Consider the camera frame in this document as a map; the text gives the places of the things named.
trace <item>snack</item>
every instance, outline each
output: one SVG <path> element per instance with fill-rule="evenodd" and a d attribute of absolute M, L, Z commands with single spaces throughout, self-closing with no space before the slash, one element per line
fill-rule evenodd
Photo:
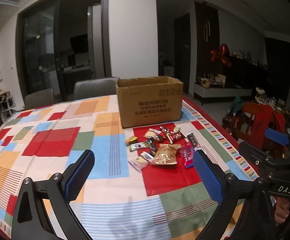
<path fill-rule="evenodd" d="M 149 128 L 148 130 L 149 130 L 149 131 L 152 131 L 152 132 L 154 132 L 154 133 L 157 133 L 157 134 L 160 134 L 160 133 L 161 133 L 160 130 L 156 130 L 156 129 L 153 129 L 153 128 Z"/>
<path fill-rule="evenodd" d="M 156 144 L 154 142 L 154 138 L 151 137 L 151 138 L 147 139 L 145 142 L 149 145 L 150 154 L 152 156 L 155 156 L 156 151 L 157 151 L 157 146 L 156 146 Z"/>
<path fill-rule="evenodd" d="M 155 132 L 148 130 L 148 131 L 144 134 L 144 137 L 146 137 L 146 138 L 150 138 L 150 137 L 154 137 L 154 136 L 156 136 L 156 135 L 157 135 L 157 134 L 156 134 Z"/>
<path fill-rule="evenodd" d="M 173 145 L 166 144 L 157 150 L 151 164 L 154 165 L 177 164 L 176 152 L 177 149 L 173 147 Z"/>
<path fill-rule="evenodd" d="M 178 153 L 184 159 L 184 166 L 186 169 L 193 166 L 193 155 L 194 155 L 194 148 L 192 147 L 190 142 L 186 142 L 182 144 L 182 147 L 178 149 Z"/>
<path fill-rule="evenodd" d="M 144 149 L 147 148 L 149 146 L 149 144 L 147 142 L 140 142 L 140 143 L 134 143 L 134 144 L 130 144 L 128 145 L 128 149 L 130 152 L 139 150 L 139 149 Z"/>
<path fill-rule="evenodd" d="M 154 157 L 152 155 L 150 155 L 148 152 L 142 152 L 141 156 L 147 160 L 149 163 L 151 163 L 154 159 Z"/>
<path fill-rule="evenodd" d="M 125 144 L 126 145 L 130 145 L 133 143 L 137 142 L 137 137 L 136 136 L 131 136 L 130 138 L 126 139 Z"/>
<path fill-rule="evenodd" d="M 176 133 L 176 132 L 179 132 L 181 130 L 180 127 L 178 126 L 175 126 L 174 129 L 173 129 L 173 132 Z"/>
<path fill-rule="evenodd" d="M 153 137 L 155 142 L 162 142 L 165 140 L 165 137 L 163 135 L 157 134 Z"/>
<path fill-rule="evenodd" d="M 162 127 L 162 126 L 160 126 L 159 128 L 166 135 L 167 139 L 169 140 L 169 143 L 173 144 L 173 140 L 171 139 L 171 133 L 169 132 L 169 129 L 167 127 Z"/>
<path fill-rule="evenodd" d="M 193 132 L 190 132 L 190 133 L 186 134 L 185 136 L 189 140 L 189 142 L 192 144 L 195 151 L 200 149 L 201 146 L 199 145 L 197 138 L 195 137 Z"/>
<path fill-rule="evenodd" d="M 170 144 L 173 144 L 174 142 L 176 142 L 177 140 L 181 139 L 183 137 L 183 134 L 181 132 L 177 132 L 177 133 L 172 133 L 170 136 Z"/>
<path fill-rule="evenodd" d="M 132 165 L 137 171 L 141 171 L 142 168 L 149 164 L 149 162 L 141 156 L 138 156 L 136 159 L 129 160 L 128 163 Z"/>

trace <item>green cloth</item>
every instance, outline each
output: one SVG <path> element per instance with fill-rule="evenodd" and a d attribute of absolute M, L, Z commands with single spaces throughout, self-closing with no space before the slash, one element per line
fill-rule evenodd
<path fill-rule="evenodd" d="M 233 113 L 236 113 L 237 111 L 241 110 L 244 105 L 245 103 L 243 102 L 241 97 L 236 96 L 231 106 L 229 107 L 228 115 L 231 116 Z"/>

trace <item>gray chair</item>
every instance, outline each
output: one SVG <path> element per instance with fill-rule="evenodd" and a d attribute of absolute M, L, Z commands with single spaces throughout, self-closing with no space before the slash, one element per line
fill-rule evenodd
<path fill-rule="evenodd" d="M 48 88 L 29 94 L 25 97 L 24 103 L 25 110 L 53 105 L 55 104 L 53 89 Z"/>
<path fill-rule="evenodd" d="M 76 82 L 74 87 L 74 100 L 115 95 L 115 82 L 119 79 L 119 77 L 110 77 Z"/>

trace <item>red package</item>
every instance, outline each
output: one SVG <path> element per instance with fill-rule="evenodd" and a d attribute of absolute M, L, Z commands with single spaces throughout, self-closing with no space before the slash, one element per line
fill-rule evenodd
<path fill-rule="evenodd" d="M 178 153 L 184 159 L 184 166 L 186 169 L 193 166 L 193 155 L 194 148 L 192 147 L 190 142 L 183 143 L 182 146 L 178 149 Z"/>

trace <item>tablecloth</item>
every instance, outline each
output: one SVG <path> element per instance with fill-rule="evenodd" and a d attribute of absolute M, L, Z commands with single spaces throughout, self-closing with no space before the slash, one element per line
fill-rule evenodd
<path fill-rule="evenodd" d="M 181 119 L 164 126 L 177 125 L 183 133 L 193 131 L 204 152 L 223 171 L 254 180 L 255 171 L 210 118 L 190 101 L 185 99 L 182 104 Z M 95 166 L 70 206 L 93 239 L 195 239 L 217 203 L 195 169 L 184 168 L 180 156 L 176 166 L 149 165 L 141 173 L 128 164 L 142 150 L 130 152 L 125 139 L 135 135 L 145 140 L 149 127 L 158 125 L 122 129 L 116 95 L 15 114 L 0 127 L 0 231 L 11 237 L 24 178 L 48 179 L 91 149 Z M 66 239 L 50 202 L 44 200 L 44 204 L 57 235 Z M 223 237 L 232 232 L 241 207 L 240 201 Z"/>

